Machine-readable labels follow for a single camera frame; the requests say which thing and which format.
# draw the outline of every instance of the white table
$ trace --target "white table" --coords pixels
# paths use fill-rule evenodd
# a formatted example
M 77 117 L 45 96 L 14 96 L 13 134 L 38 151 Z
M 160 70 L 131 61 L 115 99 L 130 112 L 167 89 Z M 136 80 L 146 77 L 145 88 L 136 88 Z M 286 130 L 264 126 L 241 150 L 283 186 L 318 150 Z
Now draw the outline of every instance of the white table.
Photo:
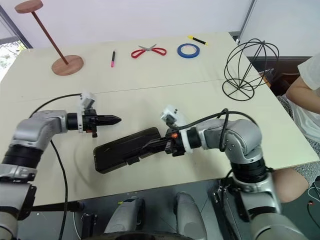
M 280 169 L 317 161 L 317 154 L 267 86 L 259 87 L 254 98 L 245 102 L 234 101 L 223 94 L 224 65 L 229 52 L 236 46 L 232 38 L 227 33 L 198 37 L 214 44 L 208 49 L 201 46 L 200 55 L 194 59 L 181 58 L 175 52 L 177 45 L 188 42 L 186 37 L 66 48 L 64 52 L 85 59 L 83 69 L 67 77 L 51 72 L 51 63 L 56 59 L 51 49 L 23 52 L 0 85 L 1 155 L 5 154 L 16 125 L 34 109 L 51 97 L 77 93 L 85 88 L 96 94 L 98 114 L 116 115 L 122 121 L 99 127 L 98 138 L 77 131 L 53 138 L 65 167 L 69 201 L 224 177 L 230 169 L 225 154 L 218 149 L 200 148 L 193 154 L 179 157 L 157 153 L 107 174 L 95 170 L 93 149 L 96 146 L 149 127 L 157 127 L 164 135 L 167 127 L 159 115 L 167 104 L 176 106 L 189 121 L 220 112 L 223 108 L 249 114 L 261 128 L 264 158 L 269 167 Z M 137 44 L 148 47 L 154 43 L 167 48 L 168 55 L 147 52 L 141 59 L 130 58 L 130 52 Z M 114 48 L 119 53 L 116 68 L 112 69 L 109 64 Z M 98 68 L 103 66 L 102 62 L 95 62 L 102 53 L 107 53 L 104 69 Z M 48 69 L 42 73 L 32 72 L 35 62 L 31 59 Z M 256 76 L 257 72 L 252 69 L 250 74 Z M 77 97 L 61 99 L 45 109 L 75 112 L 77 101 Z M 63 202 L 63 176 L 51 146 L 44 152 L 37 169 L 35 205 Z

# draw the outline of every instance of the person's arm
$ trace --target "person's arm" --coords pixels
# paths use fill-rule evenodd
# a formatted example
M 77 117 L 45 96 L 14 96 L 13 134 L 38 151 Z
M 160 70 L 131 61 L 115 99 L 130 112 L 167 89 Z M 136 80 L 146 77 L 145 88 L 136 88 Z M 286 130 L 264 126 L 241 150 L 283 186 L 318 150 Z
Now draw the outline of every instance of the person's arm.
M 272 177 L 275 191 L 282 203 L 296 200 L 309 187 L 304 176 L 291 167 L 275 170 Z
M 293 82 L 285 95 L 298 106 L 310 112 L 320 114 L 320 97 L 306 85 L 301 76 Z

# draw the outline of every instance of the wooden base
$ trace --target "wooden base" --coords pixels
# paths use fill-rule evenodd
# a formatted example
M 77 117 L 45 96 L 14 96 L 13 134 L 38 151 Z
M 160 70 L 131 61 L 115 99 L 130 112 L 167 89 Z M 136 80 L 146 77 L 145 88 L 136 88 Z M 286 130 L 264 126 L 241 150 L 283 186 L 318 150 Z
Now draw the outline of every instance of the wooden base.
M 84 61 L 80 56 L 68 55 L 65 59 L 69 64 L 65 64 L 62 58 L 59 58 L 52 64 L 52 71 L 60 76 L 67 76 L 78 72 L 84 65 Z

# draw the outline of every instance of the black phone case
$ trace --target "black phone case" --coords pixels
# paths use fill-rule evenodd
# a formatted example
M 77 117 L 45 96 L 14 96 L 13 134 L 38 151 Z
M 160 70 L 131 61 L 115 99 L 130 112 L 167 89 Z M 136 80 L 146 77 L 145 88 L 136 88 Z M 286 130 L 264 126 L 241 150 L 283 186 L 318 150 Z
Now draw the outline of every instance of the black phone case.
M 123 166 L 139 162 L 141 149 L 149 141 L 160 138 L 156 127 L 97 146 L 93 150 L 95 170 L 105 174 Z

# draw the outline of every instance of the wooden lamp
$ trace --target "wooden lamp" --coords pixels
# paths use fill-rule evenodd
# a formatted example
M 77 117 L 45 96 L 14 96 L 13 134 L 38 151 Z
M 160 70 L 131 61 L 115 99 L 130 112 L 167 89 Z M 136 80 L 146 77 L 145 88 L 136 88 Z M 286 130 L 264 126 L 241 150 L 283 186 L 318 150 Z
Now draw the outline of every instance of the wooden lamp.
M 34 16 L 37 23 L 39 24 L 40 28 L 43 30 L 44 34 L 47 36 L 47 38 L 53 45 L 54 49 L 60 55 L 61 58 L 59 58 L 52 64 L 52 67 L 51 67 L 52 71 L 55 74 L 60 76 L 67 76 L 70 74 L 74 74 L 83 67 L 84 61 L 80 56 L 77 56 L 77 55 L 64 56 L 61 53 L 61 51 L 59 50 L 59 48 L 57 47 L 57 45 L 49 35 L 48 31 L 46 30 L 45 26 L 42 24 L 39 17 L 35 13 L 35 11 L 42 8 L 43 5 L 44 4 L 42 3 L 41 0 L 29 0 L 29 1 L 25 1 L 18 4 L 17 6 L 15 6 L 14 9 L 19 14 L 31 13 Z

